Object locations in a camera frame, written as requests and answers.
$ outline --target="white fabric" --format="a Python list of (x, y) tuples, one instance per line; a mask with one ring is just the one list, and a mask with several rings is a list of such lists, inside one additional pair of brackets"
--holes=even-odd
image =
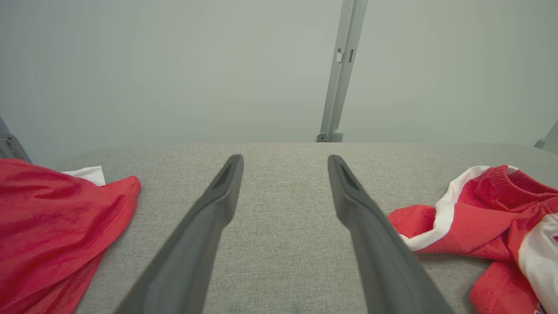
[(101, 166), (86, 167), (74, 171), (63, 171), (62, 173), (93, 182), (98, 187), (106, 184), (104, 180), (103, 168)]
[(558, 314), (558, 213), (544, 215), (525, 236), (519, 268), (548, 314)]
[[(416, 235), (412, 238), (399, 234), (399, 236), (403, 239), (403, 242), (405, 242), (411, 251), (422, 250), (448, 234), (454, 219), (455, 204), (459, 199), (459, 195), (461, 194), (463, 187), (468, 181), (482, 175), (486, 170), (488, 170), (488, 168), (490, 168), (490, 166), (471, 167), (455, 180), (450, 182), (448, 191), (434, 205), (436, 208), (436, 217), (434, 219), (432, 230), (426, 231), (423, 234)], [(507, 174), (511, 174), (517, 170), (518, 169), (515, 167), (508, 166)]]

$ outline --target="gray fabric surface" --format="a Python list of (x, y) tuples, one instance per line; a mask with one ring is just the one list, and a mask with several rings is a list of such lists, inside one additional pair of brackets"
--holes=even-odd
[[(517, 145), (185, 144), (95, 151), (59, 170), (103, 166), (142, 183), (128, 229), (109, 247), (76, 313), (111, 313), (232, 154), (244, 155), (237, 211), (223, 231), (205, 313), (365, 313), (349, 232), (335, 216), (326, 160), (341, 155), (385, 213), (434, 204), (474, 165), (509, 164), (558, 188), (558, 156)], [(456, 313), (489, 262), (420, 257)]]

